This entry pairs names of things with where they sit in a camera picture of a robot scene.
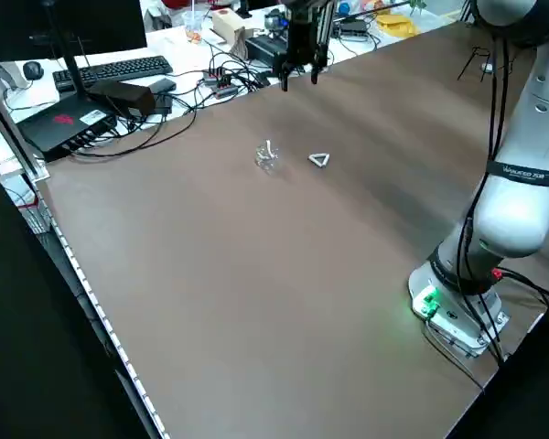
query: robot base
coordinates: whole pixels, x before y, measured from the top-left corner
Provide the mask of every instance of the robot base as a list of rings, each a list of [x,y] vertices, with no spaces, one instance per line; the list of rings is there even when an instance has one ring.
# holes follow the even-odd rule
[[[413,312],[423,321],[429,320],[429,324],[449,344],[458,347],[471,357],[479,356],[488,348],[490,338],[486,332],[480,330],[479,323],[468,311],[461,294],[451,291],[441,284],[429,262],[425,262],[411,274],[409,292],[411,293]],[[494,319],[496,329],[500,333],[509,321],[509,317],[501,311],[501,300],[493,288],[482,297]],[[494,329],[479,298],[468,296],[468,300],[494,339]]]

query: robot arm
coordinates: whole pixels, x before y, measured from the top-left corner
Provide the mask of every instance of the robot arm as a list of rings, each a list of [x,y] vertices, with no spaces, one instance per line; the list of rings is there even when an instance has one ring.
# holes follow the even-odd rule
[[[416,314],[477,356],[508,321],[490,288],[491,270],[504,258],[538,252],[549,231],[549,0],[472,0],[471,6],[474,17],[494,36],[538,47],[537,60],[500,151],[487,168],[471,241],[462,238],[464,215],[411,274],[409,290]],[[467,251],[458,267],[461,241]],[[428,294],[429,302],[439,296],[436,312],[427,305]]]

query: transparent cup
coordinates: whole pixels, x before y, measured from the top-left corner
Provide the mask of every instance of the transparent cup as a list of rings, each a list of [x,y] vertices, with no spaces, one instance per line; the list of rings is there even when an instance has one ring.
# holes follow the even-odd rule
[[[267,174],[273,174],[280,165],[280,157],[279,149],[266,140],[256,148],[254,162]]]
[[[207,11],[185,11],[183,13],[183,24],[185,25],[185,35],[190,43],[199,43],[201,41],[201,26],[203,17]]]

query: white desk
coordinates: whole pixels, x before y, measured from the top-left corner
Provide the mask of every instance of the white desk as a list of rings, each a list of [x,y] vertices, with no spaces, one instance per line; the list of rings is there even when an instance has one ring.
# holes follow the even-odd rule
[[[274,8],[269,7],[262,10],[252,11],[253,16],[245,20],[245,22],[247,23],[247,27],[261,29],[262,31],[264,31],[264,15],[272,9]],[[409,16],[411,13],[411,8],[410,6],[401,6],[395,8],[393,12]],[[436,16],[428,11],[415,11],[412,15],[412,19],[421,32],[427,32],[429,30],[447,25],[451,22],[451,20],[447,18]],[[208,16],[208,18],[206,18],[204,22],[203,37],[212,44],[217,45],[216,36],[213,32],[210,31],[210,29],[211,20]],[[390,37],[387,34],[383,33],[374,22],[372,22],[371,24],[370,32],[372,35],[376,36],[380,40],[380,44],[378,45],[379,48],[388,46],[401,40],[400,38]],[[168,60],[171,66],[173,66],[173,74],[184,73],[192,70],[204,70],[209,66],[212,51],[211,47],[206,42],[201,42],[199,44],[189,43],[185,37],[185,31],[183,27],[173,27],[171,29],[148,33],[146,35],[146,40],[148,43],[147,48],[128,50],[124,52],[106,53],[101,55],[90,55],[90,64],[97,65],[122,59],[136,59],[162,55]],[[331,39],[329,43],[330,63],[337,64],[345,59],[353,58],[355,56],[354,53],[361,55],[374,50],[374,45],[371,41],[361,43],[349,41],[342,42],[343,45],[336,39]],[[230,49],[230,47],[226,44],[217,46],[224,51],[228,51]],[[216,58],[216,63],[217,65],[220,65],[222,62],[226,61],[229,58],[230,57],[228,57],[228,55],[220,54]],[[79,67],[87,67],[87,63],[83,57],[77,57],[76,60]],[[24,62],[25,61],[19,62],[21,69]],[[10,98],[8,100],[8,104],[10,107],[28,107],[32,105],[37,105],[42,102],[56,102],[59,100],[59,94],[55,89],[55,84],[53,82],[51,74],[53,71],[63,70],[63,63],[60,60],[47,59],[40,59],[39,62],[45,71],[45,75],[41,80],[35,81],[29,90],[20,92]],[[263,66],[260,62],[257,61],[253,62],[252,69],[257,71],[268,70],[267,67]],[[184,91],[192,90],[196,86],[198,80],[201,79],[201,77],[201,73],[190,73],[180,76],[178,78],[173,78],[172,80],[174,80],[177,84],[177,89],[175,90],[175,93],[182,93]],[[161,76],[153,76],[138,80],[131,80],[129,82],[139,85],[149,85],[159,80],[160,78]],[[278,80],[272,79],[271,82],[273,84],[276,84]],[[203,98],[211,94],[210,89],[207,87],[201,87],[199,91],[200,95]],[[239,96],[244,95],[245,93],[246,91],[242,91]],[[202,99],[200,95],[198,92],[198,101]],[[193,105],[195,103],[193,93],[181,95],[179,97],[190,105]],[[210,98],[205,103],[206,105],[212,105],[217,102],[220,102],[220,100]],[[15,120],[15,122],[19,122],[46,107],[47,104],[28,110],[14,111],[12,112],[11,116]],[[184,111],[185,108],[177,103],[174,103],[173,112],[169,115],[168,119],[179,117],[183,114]],[[152,123],[158,122],[159,120],[160,116],[152,116],[149,119],[149,121],[151,121]],[[0,163],[5,162],[6,160],[11,160],[12,157],[12,152],[10,151],[8,145],[0,134]]]

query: led light strip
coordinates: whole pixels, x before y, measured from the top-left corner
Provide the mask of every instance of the led light strip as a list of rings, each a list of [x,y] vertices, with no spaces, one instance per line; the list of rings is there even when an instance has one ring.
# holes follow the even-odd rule
[[[65,254],[67,255],[70,261],[71,267],[73,267],[73,270],[75,271],[78,278],[80,279],[81,285],[83,286],[83,289],[85,290],[86,295],[90,299],[91,304],[93,305],[93,308],[95,309],[98,317],[102,321],[102,324],[105,327],[106,332],[110,337],[110,340],[113,342],[113,345],[116,351],[118,352],[120,359],[122,360],[124,366],[126,367],[126,371],[128,372],[130,379],[132,380],[138,394],[140,395],[140,398],[143,401],[143,404],[148,410],[150,417],[155,421],[156,429],[158,430],[158,432],[160,433],[163,439],[170,439],[171,436],[168,434],[167,430],[165,429],[165,425],[163,425],[159,414],[156,412],[155,406],[151,402],[150,397],[146,394],[145,386],[143,386],[142,381],[140,381],[140,379],[138,378],[138,374],[136,373],[136,370],[132,365],[132,362],[128,358],[126,351],[122,347],[122,344],[120,343],[120,339],[118,338],[116,333],[113,331],[113,327],[112,327],[112,323],[110,322],[110,319],[103,312],[103,308],[100,305],[98,298],[95,296],[95,293],[92,290],[92,286],[88,282],[87,276],[81,269],[80,264],[75,258],[75,255],[73,254],[73,250],[71,249],[69,243],[67,242],[67,240],[63,236],[61,229],[59,228],[59,224],[55,221],[55,218],[53,217],[53,214],[48,208],[48,205],[45,202],[45,199],[43,198],[40,191],[36,187],[34,187],[34,189],[36,190],[36,193],[38,195],[39,203],[42,204],[45,211],[47,212],[50,224],[53,227],[53,230],[55,231],[55,233],[57,234],[57,238],[59,239],[59,242],[61,243],[61,246],[63,247],[63,250],[65,251]]]

